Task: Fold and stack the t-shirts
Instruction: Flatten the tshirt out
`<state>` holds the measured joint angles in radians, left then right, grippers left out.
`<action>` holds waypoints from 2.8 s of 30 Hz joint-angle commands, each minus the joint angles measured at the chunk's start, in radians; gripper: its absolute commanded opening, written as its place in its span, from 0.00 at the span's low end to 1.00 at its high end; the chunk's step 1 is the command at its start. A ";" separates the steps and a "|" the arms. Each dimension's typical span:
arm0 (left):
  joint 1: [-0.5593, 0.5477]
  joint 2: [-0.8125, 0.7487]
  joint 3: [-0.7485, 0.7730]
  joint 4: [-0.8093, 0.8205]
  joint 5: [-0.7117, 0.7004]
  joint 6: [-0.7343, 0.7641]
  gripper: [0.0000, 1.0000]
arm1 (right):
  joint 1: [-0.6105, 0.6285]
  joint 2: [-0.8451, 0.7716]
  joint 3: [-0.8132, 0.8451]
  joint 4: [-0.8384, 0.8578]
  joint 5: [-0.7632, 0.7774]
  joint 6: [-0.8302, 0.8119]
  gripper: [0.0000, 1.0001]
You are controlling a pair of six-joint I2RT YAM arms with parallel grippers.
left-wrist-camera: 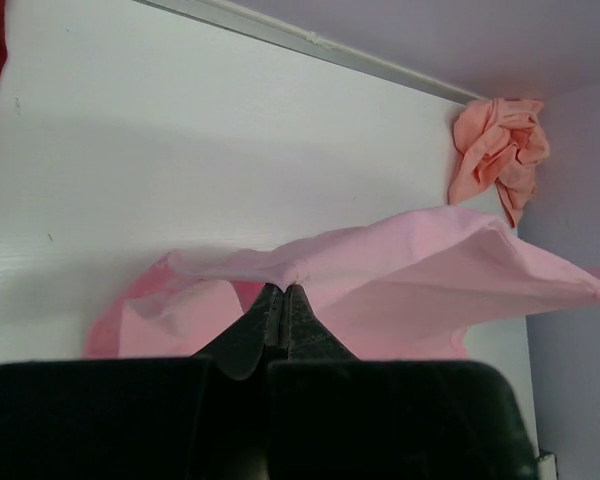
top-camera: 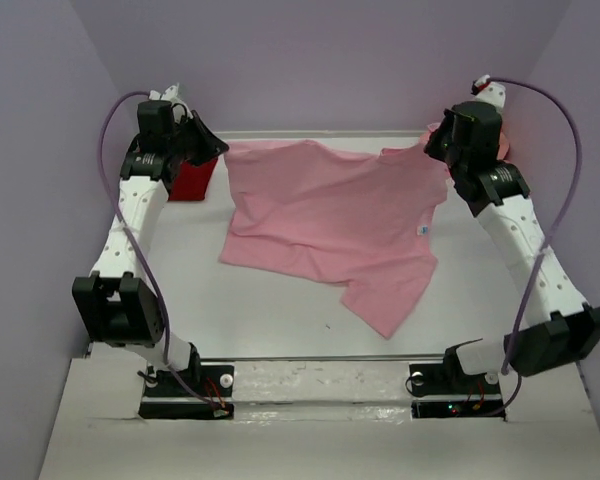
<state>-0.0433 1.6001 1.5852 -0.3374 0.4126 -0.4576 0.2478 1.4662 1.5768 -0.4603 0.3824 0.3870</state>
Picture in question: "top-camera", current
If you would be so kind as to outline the pink t-shirt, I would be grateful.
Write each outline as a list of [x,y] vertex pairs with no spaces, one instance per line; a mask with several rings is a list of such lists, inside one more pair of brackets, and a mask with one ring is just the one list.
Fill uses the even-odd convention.
[[342,304],[392,337],[437,266],[442,164],[415,146],[372,154],[311,140],[237,142],[224,162],[235,210],[221,261],[341,285]]

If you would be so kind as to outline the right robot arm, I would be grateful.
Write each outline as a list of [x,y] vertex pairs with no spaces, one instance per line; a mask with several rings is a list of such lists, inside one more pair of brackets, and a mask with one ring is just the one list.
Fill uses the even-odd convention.
[[521,296],[517,331],[446,349],[440,379],[453,392],[503,367],[530,377],[581,361],[600,341],[600,306],[589,304],[547,245],[518,168],[497,157],[501,126],[495,106],[465,101],[445,111],[424,148],[448,167]]

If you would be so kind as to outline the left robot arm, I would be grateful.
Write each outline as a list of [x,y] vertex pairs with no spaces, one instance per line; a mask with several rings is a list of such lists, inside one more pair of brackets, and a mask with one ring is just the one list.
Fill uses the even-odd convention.
[[90,340],[130,351],[158,371],[175,392],[201,383],[200,355],[171,329],[166,300],[148,262],[160,214],[183,165],[204,166],[228,150],[179,97],[143,93],[138,131],[116,186],[106,184],[113,220],[103,249],[72,297]]

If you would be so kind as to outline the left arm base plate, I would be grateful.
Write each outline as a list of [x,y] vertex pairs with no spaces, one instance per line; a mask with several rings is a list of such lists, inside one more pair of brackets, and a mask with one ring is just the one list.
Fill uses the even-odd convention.
[[195,381],[180,373],[184,387],[172,373],[148,366],[136,372],[143,381],[138,414],[146,420],[232,420],[235,406],[235,368],[230,364],[203,363]]

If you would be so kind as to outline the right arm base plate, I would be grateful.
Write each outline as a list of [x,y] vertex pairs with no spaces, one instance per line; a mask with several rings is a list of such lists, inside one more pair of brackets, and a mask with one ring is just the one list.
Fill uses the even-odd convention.
[[506,417],[497,380],[480,375],[452,380],[441,363],[411,363],[405,389],[412,398],[415,420]]

